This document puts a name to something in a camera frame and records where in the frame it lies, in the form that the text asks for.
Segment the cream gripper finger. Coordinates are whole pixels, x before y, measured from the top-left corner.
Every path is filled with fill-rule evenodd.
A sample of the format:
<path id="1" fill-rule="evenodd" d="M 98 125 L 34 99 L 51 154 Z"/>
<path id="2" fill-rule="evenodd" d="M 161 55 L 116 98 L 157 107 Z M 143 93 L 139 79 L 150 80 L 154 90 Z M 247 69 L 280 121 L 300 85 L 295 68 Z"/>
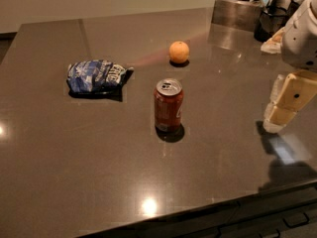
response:
<path id="1" fill-rule="evenodd" d="M 278 133 L 317 95 L 317 73 L 300 69 L 285 75 L 275 102 L 269 100 L 264 112 L 264 129 Z"/>
<path id="2" fill-rule="evenodd" d="M 284 82 L 285 82 L 285 76 L 283 74 L 279 74 L 273 83 L 272 90 L 270 93 L 269 99 L 271 102 L 275 102 L 277 100 L 279 93 L 282 90 Z"/>

